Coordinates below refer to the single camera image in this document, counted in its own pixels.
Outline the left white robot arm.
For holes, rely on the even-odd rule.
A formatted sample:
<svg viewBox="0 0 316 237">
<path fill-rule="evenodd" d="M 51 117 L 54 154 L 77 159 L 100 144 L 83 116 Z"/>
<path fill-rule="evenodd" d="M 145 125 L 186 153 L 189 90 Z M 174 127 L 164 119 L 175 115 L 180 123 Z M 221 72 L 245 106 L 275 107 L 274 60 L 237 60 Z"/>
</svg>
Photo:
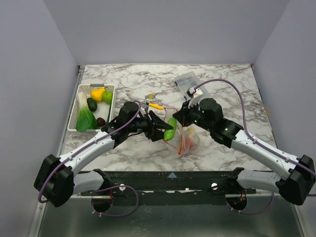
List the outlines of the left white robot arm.
<svg viewBox="0 0 316 237">
<path fill-rule="evenodd" d="M 124 103 L 118 116 L 88 142 L 59 157 L 48 155 L 44 158 L 34 182 L 34 188 L 39 192 L 38 201 L 60 207 L 77 193 L 106 194 L 109 182 L 99 171 L 82 173 L 85 166 L 123 143 L 131 133 L 144 133 L 155 142 L 164 138 L 165 130 L 172 129 L 153 111 L 143 110 L 140 102 Z"/>
</svg>

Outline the green toy leaf vegetable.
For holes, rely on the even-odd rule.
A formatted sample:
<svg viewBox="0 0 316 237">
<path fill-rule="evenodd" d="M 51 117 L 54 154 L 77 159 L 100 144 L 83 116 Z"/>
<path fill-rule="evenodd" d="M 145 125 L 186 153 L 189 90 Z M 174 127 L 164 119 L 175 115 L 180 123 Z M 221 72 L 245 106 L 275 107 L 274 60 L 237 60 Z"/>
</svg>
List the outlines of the green toy leaf vegetable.
<svg viewBox="0 0 316 237">
<path fill-rule="evenodd" d="M 175 118 L 170 118 L 167 123 L 172 126 L 172 129 L 164 131 L 164 140 L 170 141 L 175 136 L 177 130 L 177 120 Z"/>
</svg>

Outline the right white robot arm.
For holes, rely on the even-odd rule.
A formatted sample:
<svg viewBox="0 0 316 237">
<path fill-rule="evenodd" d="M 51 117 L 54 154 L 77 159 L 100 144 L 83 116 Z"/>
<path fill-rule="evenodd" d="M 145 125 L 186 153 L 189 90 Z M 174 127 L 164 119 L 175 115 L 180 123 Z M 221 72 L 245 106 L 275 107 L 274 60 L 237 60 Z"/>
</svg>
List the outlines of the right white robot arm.
<svg viewBox="0 0 316 237">
<path fill-rule="evenodd" d="M 208 131 L 215 142 L 252 157 L 272 171 L 271 175 L 264 175 L 260 171 L 243 170 L 227 181 L 230 192 L 261 189 L 276 192 L 295 205 L 302 205 L 310 196 L 316 183 L 312 158 L 287 154 L 251 135 L 244 126 L 224 118 L 222 107 L 214 99 L 203 99 L 193 106 L 184 102 L 173 117 L 184 127 L 194 124 Z"/>
</svg>

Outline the clear bag with orange zipper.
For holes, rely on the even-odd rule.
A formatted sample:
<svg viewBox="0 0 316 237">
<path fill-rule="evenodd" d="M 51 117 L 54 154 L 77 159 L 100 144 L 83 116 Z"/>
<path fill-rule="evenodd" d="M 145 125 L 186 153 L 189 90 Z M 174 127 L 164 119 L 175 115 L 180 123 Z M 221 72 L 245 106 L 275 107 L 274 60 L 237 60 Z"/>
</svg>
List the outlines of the clear bag with orange zipper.
<svg viewBox="0 0 316 237">
<path fill-rule="evenodd" d="M 199 137 L 192 126 L 184 127 L 173 114 L 178 112 L 175 107 L 164 107 L 163 121 L 171 125 L 171 130 L 163 132 L 163 141 L 166 146 L 177 155 L 184 155 L 194 151 L 198 147 Z"/>
</svg>

